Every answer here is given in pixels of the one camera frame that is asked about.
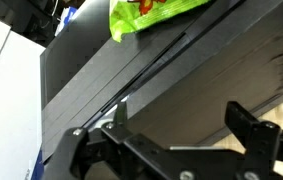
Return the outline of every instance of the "green package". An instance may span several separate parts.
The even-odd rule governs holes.
[[[110,31],[112,38],[117,42],[121,42],[122,34],[145,29],[208,1],[166,0],[165,3],[153,2],[152,9],[141,16],[139,3],[129,3],[127,0],[110,0]]]

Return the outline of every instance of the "green plastic bag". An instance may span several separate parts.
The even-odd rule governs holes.
[[[153,3],[152,9],[141,16],[139,3],[127,0],[110,0],[110,31],[112,38],[121,42],[121,35],[145,29],[155,23],[183,13],[209,0],[166,0],[165,3]]]

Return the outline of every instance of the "snack bag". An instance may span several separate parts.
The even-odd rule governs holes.
[[[121,42],[121,35],[145,29],[183,13],[209,0],[110,0],[110,31]]]

